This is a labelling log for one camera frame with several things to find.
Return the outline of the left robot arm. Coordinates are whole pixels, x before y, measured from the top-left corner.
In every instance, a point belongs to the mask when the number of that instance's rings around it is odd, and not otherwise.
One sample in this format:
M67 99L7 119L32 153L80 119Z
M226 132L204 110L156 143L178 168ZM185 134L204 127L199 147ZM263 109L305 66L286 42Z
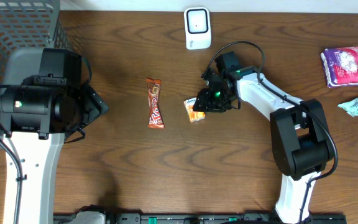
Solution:
M52 223L57 164L67 137L108 111L79 75L6 75L0 96L6 150L4 223Z

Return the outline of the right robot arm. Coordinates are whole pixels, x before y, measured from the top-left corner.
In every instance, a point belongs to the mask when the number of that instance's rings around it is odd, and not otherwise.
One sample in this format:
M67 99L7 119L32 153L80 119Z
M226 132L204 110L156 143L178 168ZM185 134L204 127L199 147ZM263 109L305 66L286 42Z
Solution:
M269 120L273 158L282 173L275 215L282 223L302 223L310 215L315 181L331 175L326 164L337 160L321 103L285 93L260 68L242 66L234 52L216 53L211 61L217 70L202 74L207 88L198 93L194 111L223 113L233 101L246 102Z

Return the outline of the pink purple tissue pack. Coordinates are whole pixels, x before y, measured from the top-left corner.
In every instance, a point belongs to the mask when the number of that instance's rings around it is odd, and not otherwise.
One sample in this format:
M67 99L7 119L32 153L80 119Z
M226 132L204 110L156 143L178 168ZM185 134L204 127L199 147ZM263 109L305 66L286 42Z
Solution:
M358 47L325 49L320 57L327 87L358 86Z

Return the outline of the red chocolate bar wrapper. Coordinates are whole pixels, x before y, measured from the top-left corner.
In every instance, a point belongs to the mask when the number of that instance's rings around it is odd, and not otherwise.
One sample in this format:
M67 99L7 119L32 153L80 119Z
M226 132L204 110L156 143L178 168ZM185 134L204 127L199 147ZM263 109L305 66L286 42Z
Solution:
M149 128L163 129L165 127L158 107L158 99L161 89L161 81L146 79L149 99Z

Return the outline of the orange snack packet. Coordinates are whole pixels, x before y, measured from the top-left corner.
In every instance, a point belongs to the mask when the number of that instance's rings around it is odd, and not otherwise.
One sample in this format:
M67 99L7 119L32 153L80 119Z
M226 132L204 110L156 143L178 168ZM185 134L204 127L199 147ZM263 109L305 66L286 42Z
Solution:
M183 102L191 123L200 121L202 119L205 119L206 117L204 112L193 111L193 106L195 105L195 102L196 102L196 98L190 98Z

